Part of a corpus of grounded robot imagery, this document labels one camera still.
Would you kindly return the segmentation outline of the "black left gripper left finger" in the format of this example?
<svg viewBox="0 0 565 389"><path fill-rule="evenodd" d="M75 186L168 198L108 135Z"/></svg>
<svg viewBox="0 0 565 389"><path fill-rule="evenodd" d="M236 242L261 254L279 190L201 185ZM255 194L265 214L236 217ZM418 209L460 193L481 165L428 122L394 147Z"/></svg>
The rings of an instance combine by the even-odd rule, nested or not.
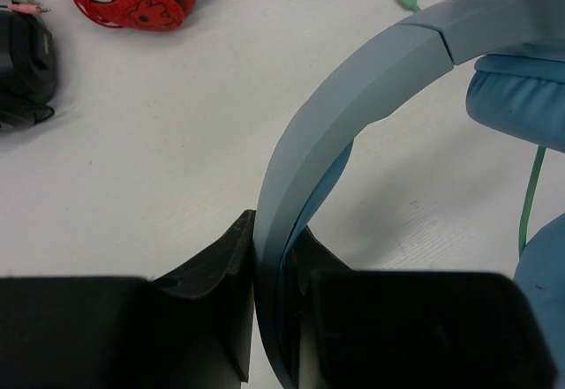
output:
<svg viewBox="0 0 565 389"><path fill-rule="evenodd" d="M153 281L2 279L2 387L240 387L251 356L254 216L242 212Z"/></svg>

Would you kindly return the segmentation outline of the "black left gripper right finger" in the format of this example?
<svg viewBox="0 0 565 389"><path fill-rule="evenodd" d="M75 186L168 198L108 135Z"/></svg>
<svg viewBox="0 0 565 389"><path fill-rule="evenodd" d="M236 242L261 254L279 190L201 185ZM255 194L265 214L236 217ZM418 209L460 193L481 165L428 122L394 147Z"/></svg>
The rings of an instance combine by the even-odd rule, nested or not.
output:
<svg viewBox="0 0 565 389"><path fill-rule="evenodd" d="M524 292L489 272L355 270L309 230L286 265L295 388L555 388Z"/></svg>

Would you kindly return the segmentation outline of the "light blue headphones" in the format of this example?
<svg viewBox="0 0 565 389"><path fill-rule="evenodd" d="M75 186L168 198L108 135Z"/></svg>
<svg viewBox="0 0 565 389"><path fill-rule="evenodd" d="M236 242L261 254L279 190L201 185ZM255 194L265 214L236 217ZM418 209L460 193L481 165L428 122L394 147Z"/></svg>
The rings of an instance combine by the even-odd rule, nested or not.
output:
<svg viewBox="0 0 565 389"><path fill-rule="evenodd" d="M445 0L374 36L294 115L268 164L253 231L260 334L283 387L292 387L283 259L339 179L353 139L459 64L563 35L564 0Z"/></svg>

